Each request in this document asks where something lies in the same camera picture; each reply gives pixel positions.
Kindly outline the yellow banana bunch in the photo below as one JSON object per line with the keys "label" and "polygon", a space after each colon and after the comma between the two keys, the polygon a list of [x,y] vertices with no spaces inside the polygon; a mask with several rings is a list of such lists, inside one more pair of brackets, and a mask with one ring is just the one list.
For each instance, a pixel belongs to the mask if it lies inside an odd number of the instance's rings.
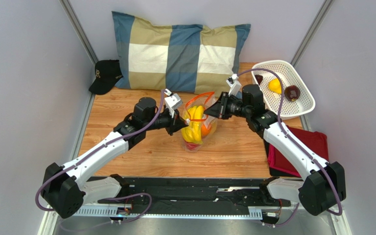
{"label": "yellow banana bunch", "polygon": [[188,127],[181,130],[185,142],[203,144],[201,126],[203,125],[204,106],[192,106],[183,112],[183,119],[189,120]]}

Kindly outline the clear orange zip bag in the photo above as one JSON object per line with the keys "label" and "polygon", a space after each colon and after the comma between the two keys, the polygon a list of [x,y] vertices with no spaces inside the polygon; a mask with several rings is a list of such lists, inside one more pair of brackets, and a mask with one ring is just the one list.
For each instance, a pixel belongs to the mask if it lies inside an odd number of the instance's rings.
{"label": "clear orange zip bag", "polygon": [[188,125],[181,130],[184,148],[196,152],[217,129],[217,119],[206,115],[205,110],[216,102],[215,93],[202,93],[185,104],[182,118]]}

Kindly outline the orange fruit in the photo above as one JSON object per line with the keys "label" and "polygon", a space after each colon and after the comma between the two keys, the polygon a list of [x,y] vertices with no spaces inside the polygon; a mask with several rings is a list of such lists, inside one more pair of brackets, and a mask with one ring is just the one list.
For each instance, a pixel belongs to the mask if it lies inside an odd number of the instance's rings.
{"label": "orange fruit", "polygon": [[207,135],[209,135],[210,132],[211,132],[211,130],[212,130],[212,125],[211,125],[211,124],[209,124],[209,125],[205,125],[205,124],[203,124],[203,125],[201,126],[201,135],[202,135],[202,137],[204,138],[204,137],[206,137]]}

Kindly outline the red dragon fruit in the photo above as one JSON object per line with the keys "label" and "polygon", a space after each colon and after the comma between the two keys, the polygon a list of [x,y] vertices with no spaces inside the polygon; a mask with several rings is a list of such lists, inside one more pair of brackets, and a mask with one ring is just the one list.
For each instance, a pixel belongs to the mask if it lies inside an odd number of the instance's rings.
{"label": "red dragon fruit", "polygon": [[185,142],[185,148],[187,151],[198,151],[201,147],[201,144]]}

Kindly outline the yellow lemon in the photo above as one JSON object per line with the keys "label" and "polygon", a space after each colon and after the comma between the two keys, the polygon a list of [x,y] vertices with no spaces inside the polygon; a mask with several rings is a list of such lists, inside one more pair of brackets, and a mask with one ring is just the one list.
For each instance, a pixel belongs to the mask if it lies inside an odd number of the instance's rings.
{"label": "yellow lemon", "polygon": [[279,79],[275,78],[268,83],[268,89],[274,93],[282,94],[282,85]]}

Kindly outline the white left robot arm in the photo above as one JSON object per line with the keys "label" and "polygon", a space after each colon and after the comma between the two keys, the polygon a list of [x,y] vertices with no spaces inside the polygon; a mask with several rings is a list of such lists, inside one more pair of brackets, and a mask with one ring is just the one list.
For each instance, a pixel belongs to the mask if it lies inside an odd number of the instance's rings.
{"label": "white left robot arm", "polygon": [[35,202],[39,203],[39,198],[43,198],[50,206],[48,211],[55,211],[66,219],[85,204],[119,196],[126,187],[119,175],[96,181],[90,181],[90,178],[115,157],[144,140],[147,131],[165,129],[173,135],[185,128],[185,120],[178,111],[182,104],[177,94],[162,94],[160,104],[150,97],[141,98],[133,112],[96,146],[63,165],[50,164]]}

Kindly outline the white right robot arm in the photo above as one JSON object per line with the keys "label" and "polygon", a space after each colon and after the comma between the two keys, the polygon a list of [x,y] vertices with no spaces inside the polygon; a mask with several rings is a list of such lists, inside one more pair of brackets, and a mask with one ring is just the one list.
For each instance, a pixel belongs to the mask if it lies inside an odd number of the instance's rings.
{"label": "white right robot arm", "polygon": [[297,170],[301,181],[272,177],[259,188],[266,202],[284,199],[300,203],[311,215],[319,215],[346,199],[345,171],[339,162],[329,163],[299,140],[278,116],[265,108],[258,85],[242,88],[242,98],[222,92],[204,113],[218,119],[232,116],[246,119],[249,129],[275,147]]}

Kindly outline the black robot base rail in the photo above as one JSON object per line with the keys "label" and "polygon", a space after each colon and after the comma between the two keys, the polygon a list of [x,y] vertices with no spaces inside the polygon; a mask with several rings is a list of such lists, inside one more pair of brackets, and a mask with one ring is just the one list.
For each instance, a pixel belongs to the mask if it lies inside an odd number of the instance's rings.
{"label": "black robot base rail", "polygon": [[263,198],[261,179],[125,177],[114,197],[124,199],[131,212],[174,215],[248,215],[249,207],[277,211],[291,206],[287,200]]}

